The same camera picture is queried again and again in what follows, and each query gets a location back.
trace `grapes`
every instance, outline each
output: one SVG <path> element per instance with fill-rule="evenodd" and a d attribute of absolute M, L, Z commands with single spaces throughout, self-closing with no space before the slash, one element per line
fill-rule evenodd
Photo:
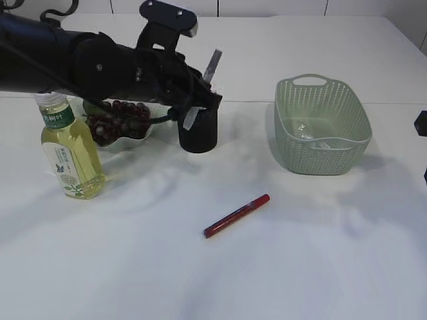
<path fill-rule="evenodd" d="M 143 139 L 150 124 L 139 121 L 149 119 L 150 110 L 143 103 L 115 100 L 104 101 L 105 109 L 112 113 L 87 116 L 93 140 L 100 146 L 110 145 L 120 137 Z"/>

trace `bottle cap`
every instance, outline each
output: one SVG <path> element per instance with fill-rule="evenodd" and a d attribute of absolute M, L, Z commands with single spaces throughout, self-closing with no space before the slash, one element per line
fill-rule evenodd
<path fill-rule="evenodd" d="M 67 98 L 62 93 L 34 93 L 35 102 L 41 107 L 53 107 L 67 101 Z"/>

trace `green basket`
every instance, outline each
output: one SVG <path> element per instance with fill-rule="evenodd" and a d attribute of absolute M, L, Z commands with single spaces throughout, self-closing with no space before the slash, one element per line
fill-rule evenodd
<path fill-rule="evenodd" d="M 308 79 L 322 84 L 299 84 Z M 372 137 L 356 94 L 344 82 L 321 75 L 300 75 L 278 83 L 274 123 L 285 166 L 305 175 L 348 172 Z"/>

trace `pen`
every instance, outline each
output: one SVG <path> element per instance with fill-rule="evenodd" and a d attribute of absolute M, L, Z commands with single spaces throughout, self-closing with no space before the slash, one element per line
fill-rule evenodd
<path fill-rule="evenodd" d="M 270 196 L 265 194 L 249 202 L 247 205 L 244 205 L 240 209 L 237 209 L 233 213 L 230 213 L 227 217 L 222 218 L 217 223 L 214 223 L 210 227 L 206 228 L 203 231 L 205 238 L 209 239 L 210 237 L 216 235 L 218 232 L 220 232 L 221 230 L 224 230 L 229 225 L 232 225 L 236 221 L 250 214 L 252 211 L 255 211 L 256 209 L 258 209 L 259 207 L 267 203 L 269 200 L 270 200 Z"/>

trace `black cable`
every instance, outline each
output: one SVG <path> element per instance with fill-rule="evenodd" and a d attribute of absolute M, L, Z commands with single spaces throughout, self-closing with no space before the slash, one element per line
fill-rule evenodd
<path fill-rule="evenodd" d="M 24 0 L 16 0 L 12 5 L 6 5 L 2 1 L 0 1 L 0 9 L 1 10 L 13 10 L 19 8 L 24 3 Z"/>
<path fill-rule="evenodd" d="M 49 18 L 46 18 L 46 14 L 48 14 L 48 13 L 51 13 L 52 15 L 58 15 L 60 17 L 66 17 L 68 15 L 72 15 L 73 13 L 75 13 L 75 11 L 77 10 L 78 7 L 79 7 L 79 0 L 72 0 L 70 8 L 68 10 L 66 10 L 66 12 L 60 12 L 60 11 L 54 10 L 54 9 L 44 10 L 40 14 L 40 21 L 48 22 Z"/>
<path fill-rule="evenodd" d="M 10 45 L 9 43 L 3 41 L 0 39 L 0 47 L 5 49 L 6 51 L 10 52 L 12 55 L 20 58 L 24 62 L 26 62 L 28 65 L 30 65 L 32 68 L 37 70 L 38 72 L 44 74 L 48 78 L 50 78 L 52 81 L 56 82 L 56 84 L 60 85 L 62 88 L 70 91 L 72 94 L 81 97 L 82 99 L 86 100 L 90 104 L 100 108 L 106 113 L 111 113 L 111 111 L 107 110 L 105 106 L 98 100 L 88 96 L 86 93 L 84 93 L 80 88 L 76 87 L 74 84 L 70 83 L 68 80 L 62 78 L 61 76 L 58 76 L 56 73 L 54 73 L 49 68 L 45 67 L 44 65 L 40 64 L 33 58 L 29 57 L 22 51 L 18 50 L 14 46 Z M 171 117 L 169 115 L 166 115 L 164 117 L 159 118 L 151 118 L 151 119 L 135 119 L 144 123 L 162 123 L 171 120 Z"/>

